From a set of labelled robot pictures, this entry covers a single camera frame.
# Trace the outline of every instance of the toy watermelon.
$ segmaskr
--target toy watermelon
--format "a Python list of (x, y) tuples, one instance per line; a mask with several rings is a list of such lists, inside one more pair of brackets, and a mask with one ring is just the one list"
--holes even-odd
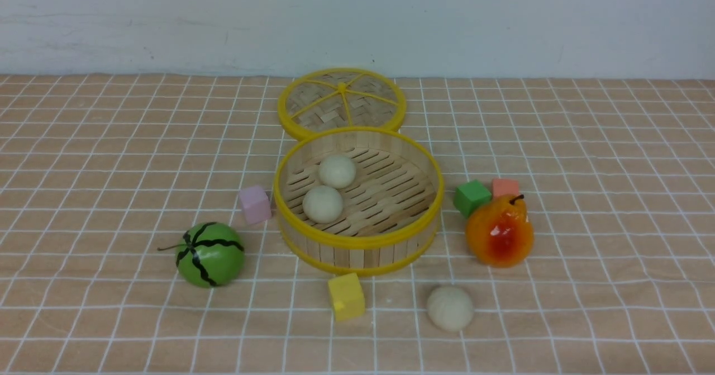
[(189, 283), (204, 288), (224, 286), (241, 272), (245, 260), (243, 243), (228, 225), (197, 224), (183, 238), (184, 243), (159, 250), (178, 248), (177, 269)]

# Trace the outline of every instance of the white wall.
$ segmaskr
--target white wall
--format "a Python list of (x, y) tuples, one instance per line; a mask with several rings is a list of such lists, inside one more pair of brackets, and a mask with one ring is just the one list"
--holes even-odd
[(715, 0), (0, 0), (0, 72), (715, 79)]

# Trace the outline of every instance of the green block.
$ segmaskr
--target green block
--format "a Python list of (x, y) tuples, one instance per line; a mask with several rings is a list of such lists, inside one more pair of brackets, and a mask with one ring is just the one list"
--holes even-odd
[(474, 210), (491, 200), (491, 192), (481, 182), (472, 181), (457, 187), (454, 194), (454, 207), (469, 218)]

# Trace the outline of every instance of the pear stem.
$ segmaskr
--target pear stem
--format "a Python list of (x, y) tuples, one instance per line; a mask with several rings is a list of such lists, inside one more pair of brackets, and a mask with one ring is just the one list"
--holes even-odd
[(518, 195), (517, 197), (515, 197), (514, 199), (509, 200), (509, 204), (510, 204), (510, 205), (513, 205), (513, 204), (516, 203), (516, 201), (519, 200), (519, 199), (524, 199), (524, 195), (521, 194), (521, 195)]

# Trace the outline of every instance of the black stripe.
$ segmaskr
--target black stripe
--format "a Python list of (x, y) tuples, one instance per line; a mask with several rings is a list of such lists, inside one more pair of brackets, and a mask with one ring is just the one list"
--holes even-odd
[(207, 272), (206, 268), (204, 268), (204, 265), (201, 264), (201, 259), (199, 259), (199, 255), (196, 254), (196, 250), (192, 250), (192, 254), (193, 258), (191, 261), (192, 263), (194, 263), (194, 266), (199, 269), (199, 272), (201, 273), (201, 279), (209, 283), (212, 287), (216, 287), (216, 282), (209, 277), (209, 272)]
[(186, 247), (186, 249), (182, 250), (177, 254), (177, 268), (179, 267), (179, 262), (181, 262), (181, 259), (186, 258), (186, 255), (189, 254), (189, 251), (191, 251), (191, 248)]
[(199, 239), (199, 237), (204, 233), (204, 231), (206, 231), (208, 227), (214, 224), (216, 224), (215, 221), (207, 222), (206, 224), (202, 225), (201, 228), (199, 228), (199, 230), (196, 232), (196, 234), (194, 234), (194, 239), (191, 240), (192, 245), (196, 245), (196, 240)]
[(221, 245), (221, 246), (235, 246), (240, 250), (241, 252), (245, 252), (243, 250), (243, 245), (237, 241), (229, 241), (229, 240), (222, 240), (222, 239), (217, 239), (217, 240), (200, 240), (199, 242), (195, 243), (194, 246), (214, 246), (214, 245)]

